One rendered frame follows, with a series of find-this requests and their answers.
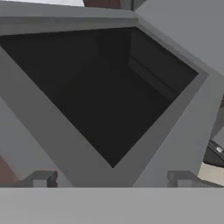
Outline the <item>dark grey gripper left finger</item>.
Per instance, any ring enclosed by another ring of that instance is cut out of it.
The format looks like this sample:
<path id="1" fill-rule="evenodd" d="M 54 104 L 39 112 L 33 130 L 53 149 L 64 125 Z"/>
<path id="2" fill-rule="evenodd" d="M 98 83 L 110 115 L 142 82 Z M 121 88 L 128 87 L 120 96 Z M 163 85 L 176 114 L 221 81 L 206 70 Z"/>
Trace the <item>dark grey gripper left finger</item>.
<path id="1" fill-rule="evenodd" d="M 17 182 L 18 187 L 57 187 L 56 171 L 35 171 Z"/>

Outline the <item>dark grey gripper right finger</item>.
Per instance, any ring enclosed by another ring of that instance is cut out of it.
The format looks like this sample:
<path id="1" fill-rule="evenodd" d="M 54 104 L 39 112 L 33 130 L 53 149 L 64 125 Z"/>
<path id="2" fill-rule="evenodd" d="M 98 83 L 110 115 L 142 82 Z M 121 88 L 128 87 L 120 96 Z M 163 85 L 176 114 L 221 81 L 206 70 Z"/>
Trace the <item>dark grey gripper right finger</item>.
<path id="1" fill-rule="evenodd" d="M 198 178 L 190 171 L 168 171 L 167 179 L 168 187 L 221 187 L 221 185 Z"/>

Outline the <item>grey microwave oven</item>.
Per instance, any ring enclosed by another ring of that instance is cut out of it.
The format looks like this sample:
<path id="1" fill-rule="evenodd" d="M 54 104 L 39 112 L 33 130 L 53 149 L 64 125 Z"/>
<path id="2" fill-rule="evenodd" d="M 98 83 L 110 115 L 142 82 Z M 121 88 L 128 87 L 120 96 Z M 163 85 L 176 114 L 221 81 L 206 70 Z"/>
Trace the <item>grey microwave oven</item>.
<path id="1" fill-rule="evenodd" d="M 163 187 L 167 172 L 198 172 L 224 95 L 224 0 L 120 0 L 121 9 L 0 0 L 0 36 L 138 25 L 206 72 L 206 80 L 136 183 Z M 0 156 L 18 178 L 56 171 L 73 186 L 0 95 Z"/>

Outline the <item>black rounded appliance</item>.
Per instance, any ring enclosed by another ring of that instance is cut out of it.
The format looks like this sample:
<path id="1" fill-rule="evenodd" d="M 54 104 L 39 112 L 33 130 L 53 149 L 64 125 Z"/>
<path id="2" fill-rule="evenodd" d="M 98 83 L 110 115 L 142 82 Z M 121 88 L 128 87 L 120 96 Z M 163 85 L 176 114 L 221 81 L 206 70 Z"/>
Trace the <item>black rounded appliance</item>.
<path id="1" fill-rule="evenodd" d="M 224 148 L 217 144 L 214 140 L 210 140 L 206 147 L 203 162 L 207 165 L 224 168 Z"/>

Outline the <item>microwave door with dark window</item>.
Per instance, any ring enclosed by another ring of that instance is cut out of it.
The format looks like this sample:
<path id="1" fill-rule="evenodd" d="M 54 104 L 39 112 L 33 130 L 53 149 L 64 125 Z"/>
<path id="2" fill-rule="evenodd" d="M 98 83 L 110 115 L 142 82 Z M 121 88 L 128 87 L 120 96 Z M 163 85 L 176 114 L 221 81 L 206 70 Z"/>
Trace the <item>microwave door with dark window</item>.
<path id="1" fill-rule="evenodd" d="M 130 187 L 207 73 L 138 25 L 0 36 L 0 95 L 78 187 Z"/>

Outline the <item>brown wooden cupboard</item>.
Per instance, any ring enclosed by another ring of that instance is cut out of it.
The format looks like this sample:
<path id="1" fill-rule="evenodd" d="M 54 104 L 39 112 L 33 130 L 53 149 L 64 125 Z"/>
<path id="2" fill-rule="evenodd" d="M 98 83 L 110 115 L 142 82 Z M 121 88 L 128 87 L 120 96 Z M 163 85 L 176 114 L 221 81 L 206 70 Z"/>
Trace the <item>brown wooden cupboard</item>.
<path id="1" fill-rule="evenodd" d="M 86 7 L 120 9 L 120 0 L 83 0 Z"/>

